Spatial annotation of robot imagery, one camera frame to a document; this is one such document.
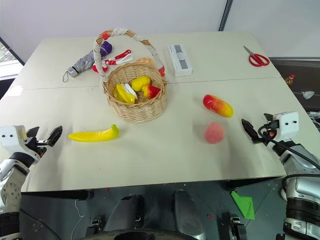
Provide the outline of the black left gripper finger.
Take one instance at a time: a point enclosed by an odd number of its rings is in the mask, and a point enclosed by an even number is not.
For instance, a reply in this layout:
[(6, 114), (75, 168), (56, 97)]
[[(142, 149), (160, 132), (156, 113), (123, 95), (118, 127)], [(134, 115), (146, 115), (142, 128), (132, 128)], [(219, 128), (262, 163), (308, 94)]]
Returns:
[(27, 132), (26, 132), (26, 136), (28, 138), (33, 138), (33, 137), (36, 137), (37, 136), (37, 133), (39, 131), (39, 126), (36, 126), (36, 127), (33, 127), (33, 128), (30, 128)]
[(38, 140), (37, 146), (50, 146), (53, 147), (56, 142), (59, 140), (63, 132), (63, 126), (60, 125), (56, 127), (49, 135), (48, 139), (46, 140)]

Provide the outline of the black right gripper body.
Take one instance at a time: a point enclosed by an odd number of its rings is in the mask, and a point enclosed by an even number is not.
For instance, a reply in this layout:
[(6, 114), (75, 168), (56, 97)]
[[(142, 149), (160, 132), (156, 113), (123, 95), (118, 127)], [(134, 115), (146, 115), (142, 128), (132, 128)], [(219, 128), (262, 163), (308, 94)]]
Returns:
[(257, 133), (260, 136), (260, 138), (258, 139), (258, 143), (263, 143), (265, 146), (267, 146), (269, 143), (279, 145), (279, 143), (274, 140), (279, 126), (279, 120), (272, 120), (261, 126), (257, 130)]

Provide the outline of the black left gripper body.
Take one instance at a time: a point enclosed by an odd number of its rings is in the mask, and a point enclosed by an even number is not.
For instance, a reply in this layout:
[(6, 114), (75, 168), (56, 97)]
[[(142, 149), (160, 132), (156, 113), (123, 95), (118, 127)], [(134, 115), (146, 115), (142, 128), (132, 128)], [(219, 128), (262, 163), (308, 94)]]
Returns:
[(47, 151), (48, 140), (37, 140), (35, 136), (27, 137), (24, 141), (25, 151), (34, 160), (40, 160)]

